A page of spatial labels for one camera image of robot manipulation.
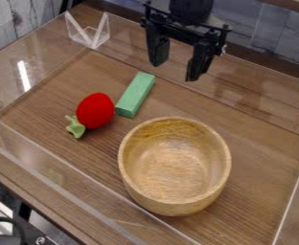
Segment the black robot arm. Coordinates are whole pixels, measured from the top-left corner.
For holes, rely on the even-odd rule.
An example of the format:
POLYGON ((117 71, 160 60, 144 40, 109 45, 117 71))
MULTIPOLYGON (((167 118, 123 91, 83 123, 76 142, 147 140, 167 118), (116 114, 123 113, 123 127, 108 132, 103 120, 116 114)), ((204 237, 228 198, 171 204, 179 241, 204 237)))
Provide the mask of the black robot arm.
POLYGON ((214 57, 226 49, 232 27, 212 13, 215 0, 138 0, 144 6, 140 26, 146 30, 150 62, 163 65, 170 55, 170 39, 194 47, 186 81, 196 81, 208 71, 214 57))

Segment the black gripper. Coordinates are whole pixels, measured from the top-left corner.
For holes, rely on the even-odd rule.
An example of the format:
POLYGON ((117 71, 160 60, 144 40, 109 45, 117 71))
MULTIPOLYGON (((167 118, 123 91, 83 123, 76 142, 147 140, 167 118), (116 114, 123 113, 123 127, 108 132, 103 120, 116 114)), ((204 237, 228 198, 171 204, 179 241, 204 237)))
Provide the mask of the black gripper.
POLYGON ((142 2, 150 62, 159 67, 168 59, 170 38, 195 45, 186 81, 207 72, 214 56, 224 53, 232 27, 214 13, 212 2, 142 2))

